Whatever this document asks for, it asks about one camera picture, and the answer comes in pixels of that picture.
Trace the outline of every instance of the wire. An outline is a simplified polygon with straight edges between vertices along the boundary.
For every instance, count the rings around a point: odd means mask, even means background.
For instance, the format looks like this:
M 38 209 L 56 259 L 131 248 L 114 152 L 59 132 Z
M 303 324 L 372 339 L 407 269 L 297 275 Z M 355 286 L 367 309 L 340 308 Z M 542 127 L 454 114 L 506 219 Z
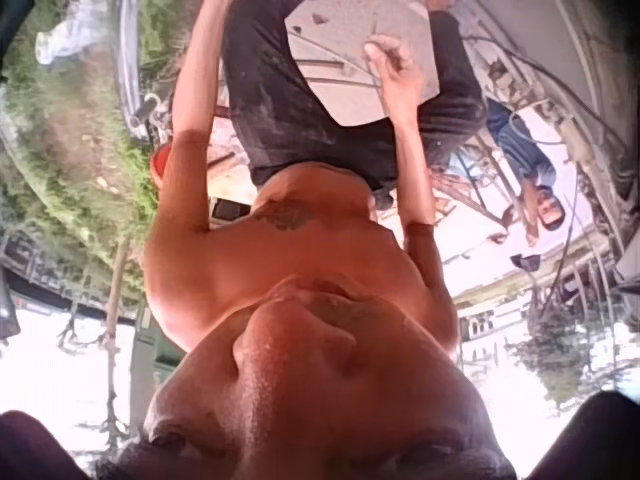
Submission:
M 551 285 L 551 290 L 549 291 L 549 295 L 547 296 L 547 299 L 544 302 L 544 306 L 542 307 L 542 312 L 540 313 L 540 317 L 538 317 L 540 321 L 544 320 L 544 315 L 545 313 L 547 313 L 547 308 L 549 307 L 549 303 L 553 298 L 553 293 L 555 292 L 556 288 L 558 288 L 558 282 L 560 281 L 560 277 L 562 276 L 562 270 L 564 270 L 564 262 L 567 259 L 567 254 L 569 253 L 569 246 L 571 245 L 571 236 L 573 235 L 573 226 L 575 225 L 575 222 L 576 222 L 576 203 L 578 202 L 578 183 L 579 183 L 578 171 L 576 170 L 576 191 L 573 194 L 573 204 L 571 205 L 573 208 L 571 213 L 571 224 L 569 225 L 569 232 L 567 233 L 567 241 L 565 242 L 565 245 L 564 245 L 564 251 L 562 252 L 560 265 L 558 265 L 558 273 L 556 273 L 556 278 L 553 280 L 553 284 Z
M 486 37 L 481 37 L 481 36 L 476 36 L 476 35 L 469 35 L 469 36 L 466 36 L 466 37 L 462 37 L 462 39 L 463 40 L 472 40 L 472 41 L 475 40 L 475 41 L 493 43 L 494 45 L 496 45 L 498 48 L 500 48 L 504 53 L 506 53 L 510 57 L 521 61 L 525 65 L 528 65 L 529 67 L 533 68 L 534 70 L 542 73 L 543 75 L 545 75 L 548 78 L 550 78 L 551 80 L 553 80 L 560 88 L 562 88 L 562 90 L 565 91 L 565 93 L 567 93 L 578 105 L 580 105 L 580 107 L 582 107 L 585 112 L 587 112 L 591 117 L 593 117 L 593 119 L 595 121 L 597 121 L 607 131 L 607 133 L 609 135 L 611 135 L 615 139 L 616 142 L 618 142 L 620 147 L 623 149 L 625 155 L 628 154 L 629 148 L 627 147 L 627 144 L 622 141 L 622 138 L 620 138 L 620 135 L 618 135 L 616 133 L 616 131 L 608 123 L 606 123 L 602 119 L 602 117 L 600 115 L 598 115 L 596 112 L 594 112 L 591 109 L 591 107 L 589 107 L 589 105 L 587 105 L 584 102 L 584 100 L 582 100 L 578 96 L 578 94 L 576 94 L 573 91 L 573 89 L 569 85 L 567 85 L 564 81 L 562 81 L 557 75 L 555 75 L 554 73 L 551 73 L 549 70 L 544 68 L 542 65 L 540 65 L 535 60 L 531 60 L 531 59 L 529 59 L 527 57 L 524 57 L 523 55 L 520 55 L 520 54 L 518 54 L 518 53 L 516 53 L 516 52 L 514 52 L 512 50 L 509 50 L 507 47 L 503 46 L 500 42 L 498 42 L 497 40 L 494 40 L 492 38 L 486 38 Z
M 543 98 L 542 100 L 538 100 L 537 102 L 530 103 L 529 105 L 526 105 L 526 106 L 520 108 L 519 110 L 516 110 L 515 112 L 513 112 L 509 116 L 509 125 L 511 125 L 511 129 L 515 132 L 515 134 L 518 135 L 520 138 L 526 140 L 527 142 L 537 143 L 539 145 L 549 145 L 549 146 L 552 146 L 552 147 L 556 147 L 558 145 L 564 145 L 564 142 L 545 142 L 545 141 L 542 141 L 542 140 L 534 140 L 533 138 L 531 138 L 530 135 L 527 135 L 526 133 L 520 131 L 520 129 L 518 129 L 518 127 L 515 124 L 516 116 L 518 114 L 520 114 L 523 110 L 526 110 L 527 108 L 536 107 L 536 106 L 541 105 L 544 102 L 548 102 L 550 100 L 551 100 L 550 98 Z

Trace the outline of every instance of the shirtless man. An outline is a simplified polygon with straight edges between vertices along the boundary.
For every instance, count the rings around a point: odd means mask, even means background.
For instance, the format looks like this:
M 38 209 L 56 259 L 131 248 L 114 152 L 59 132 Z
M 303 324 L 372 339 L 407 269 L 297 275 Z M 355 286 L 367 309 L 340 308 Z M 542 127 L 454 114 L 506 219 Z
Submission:
M 410 52 L 373 38 L 365 50 L 390 120 L 345 129 L 291 57 L 284 19 L 300 1 L 202 4 L 145 261 L 151 308 L 189 354 L 120 468 L 133 478 L 514 478 L 450 359 L 458 322 L 433 237 L 425 151 L 437 165 L 486 118 L 457 22 L 432 12 L 442 94 L 421 106 Z M 261 188 L 248 218 L 209 231 L 221 52 Z M 371 220 L 373 192 L 396 184 L 404 251 Z

